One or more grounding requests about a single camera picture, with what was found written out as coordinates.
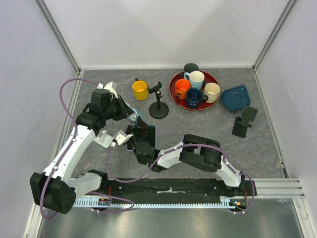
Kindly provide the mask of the blue case phone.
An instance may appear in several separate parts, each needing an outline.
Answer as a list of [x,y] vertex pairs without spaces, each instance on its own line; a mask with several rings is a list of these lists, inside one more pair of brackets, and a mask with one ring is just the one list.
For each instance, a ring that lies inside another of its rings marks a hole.
[[150,137],[150,145],[157,147],[157,127],[153,124],[149,125],[149,137]]

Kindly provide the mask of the black phone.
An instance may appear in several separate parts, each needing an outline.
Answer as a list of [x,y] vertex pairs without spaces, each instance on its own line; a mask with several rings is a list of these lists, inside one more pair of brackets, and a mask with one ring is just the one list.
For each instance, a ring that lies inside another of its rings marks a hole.
[[132,124],[136,124],[138,119],[145,119],[144,115],[136,108],[134,108],[133,106],[129,106],[129,108],[133,111],[133,113],[127,118],[129,122],[131,122]]

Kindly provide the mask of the black round base phone stand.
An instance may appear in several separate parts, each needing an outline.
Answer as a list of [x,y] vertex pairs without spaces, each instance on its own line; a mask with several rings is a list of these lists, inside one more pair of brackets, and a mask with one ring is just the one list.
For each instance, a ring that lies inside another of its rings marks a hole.
[[159,81],[158,84],[152,88],[148,88],[148,93],[155,93],[156,102],[152,103],[149,107],[149,114],[155,119],[163,119],[169,113],[169,107],[166,103],[161,101],[162,94],[160,89],[162,88],[162,83]]

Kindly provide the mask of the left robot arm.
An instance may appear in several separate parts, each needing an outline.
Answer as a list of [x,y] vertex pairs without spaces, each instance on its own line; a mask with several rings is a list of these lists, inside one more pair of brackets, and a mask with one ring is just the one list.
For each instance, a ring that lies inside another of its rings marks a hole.
[[103,128],[107,120],[119,121],[133,113],[114,89],[95,89],[90,103],[75,120],[72,133],[56,158],[42,173],[32,174],[30,186],[35,204],[42,209],[48,208],[66,214],[83,195],[91,191],[98,195],[107,193],[109,184],[103,180],[102,173],[88,172],[74,180],[71,175],[92,142],[105,148],[127,142],[131,138],[130,134],[120,130],[110,136]]

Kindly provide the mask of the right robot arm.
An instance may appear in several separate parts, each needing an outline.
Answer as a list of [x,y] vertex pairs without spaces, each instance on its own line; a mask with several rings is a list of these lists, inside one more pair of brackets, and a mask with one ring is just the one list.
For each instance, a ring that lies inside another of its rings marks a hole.
[[159,150],[155,147],[156,131],[141,118],[129,125],[126,133],[132,136],[127,141],[127,147],[134,152],[138,163],[147,165],[154,172],[159,173],[184,163],[219,176],[220,179],[211,182],[213,195],[257,195],[255,182],[228,162],[218,141],[185,134],[183,140],[175,146]]

